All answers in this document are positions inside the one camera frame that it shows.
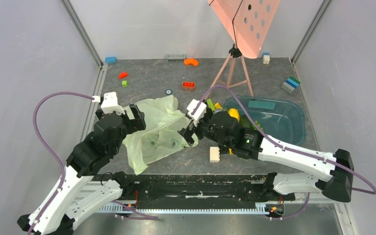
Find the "green avocado plastic bag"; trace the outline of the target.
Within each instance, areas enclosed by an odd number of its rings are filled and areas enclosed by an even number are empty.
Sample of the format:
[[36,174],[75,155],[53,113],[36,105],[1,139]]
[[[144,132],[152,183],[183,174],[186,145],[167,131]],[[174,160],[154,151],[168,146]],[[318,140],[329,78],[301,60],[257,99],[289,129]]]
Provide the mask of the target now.
[[173,95],[135,104],[145,114],[146,128],[127,135],[123,144],[129,166],[139,175],[149,164],[190,147],[178,133],[188,126],[189,119],[178,109],[178,99]]

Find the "green fake fruit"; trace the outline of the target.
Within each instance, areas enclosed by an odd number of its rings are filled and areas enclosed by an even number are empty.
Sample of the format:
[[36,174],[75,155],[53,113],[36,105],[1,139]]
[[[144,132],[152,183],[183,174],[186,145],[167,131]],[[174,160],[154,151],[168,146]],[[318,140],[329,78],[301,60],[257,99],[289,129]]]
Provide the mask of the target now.
[[255,124],[259,127],[259,129],[261,131],[263,131],[263,127],[261,126],[261,124],[257,120],[255,120]]

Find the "yellow fake mango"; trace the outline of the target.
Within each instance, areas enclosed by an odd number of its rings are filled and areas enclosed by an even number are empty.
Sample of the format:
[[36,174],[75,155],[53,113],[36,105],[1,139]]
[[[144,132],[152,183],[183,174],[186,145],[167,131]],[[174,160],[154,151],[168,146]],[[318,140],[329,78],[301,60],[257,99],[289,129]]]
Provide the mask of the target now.
[[237,109],[235,109],[235,108],[230,108],[230,109],[228,110],[228,114],[229,114],[231,117],[235,118],[238,122],[240,121],[240,114],[239,114],[239,111],[238,111]]

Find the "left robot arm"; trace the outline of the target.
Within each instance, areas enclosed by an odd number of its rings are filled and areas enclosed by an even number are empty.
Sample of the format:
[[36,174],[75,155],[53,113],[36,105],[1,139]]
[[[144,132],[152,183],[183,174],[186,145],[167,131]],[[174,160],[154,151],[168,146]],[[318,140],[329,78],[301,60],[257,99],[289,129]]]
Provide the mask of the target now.
[[130,110],[134,118],[112,112],[97,111],[99,121],[94,130],[77,144],[67,158],[64,179],[60,189],[54,188],[36,211],[19,217],[19,227],[36,235],[71,235],[90,215],[115,199],[129,199],[134,194],[134,186],[127,175],[120,171],[105,184],[100,184],[93,193],[75,202],[75,198],[100,169],[118,153],[126,138],[136,131],[146,129],[144,113],[136,104]]

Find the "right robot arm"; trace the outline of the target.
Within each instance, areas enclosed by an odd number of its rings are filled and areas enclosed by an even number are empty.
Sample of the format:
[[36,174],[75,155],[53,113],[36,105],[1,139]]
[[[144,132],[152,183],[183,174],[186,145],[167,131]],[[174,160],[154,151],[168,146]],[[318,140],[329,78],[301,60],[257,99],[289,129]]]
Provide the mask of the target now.
[[299,170],[299,173],[269,173],[263,194],[270,200],[297,192],[321,193],[326,198],[348,203],[352,198],[354,169],[349,151],[338,149],[334,153],[319,152],[289,145],[276,138],[265,138],[252,127],[245,115],[235,118],[227,111],[205,114],[197,124],[192,121],[178,132],[193,145],[198,139],[216,142],[224,154],[239,158],[274,162]]

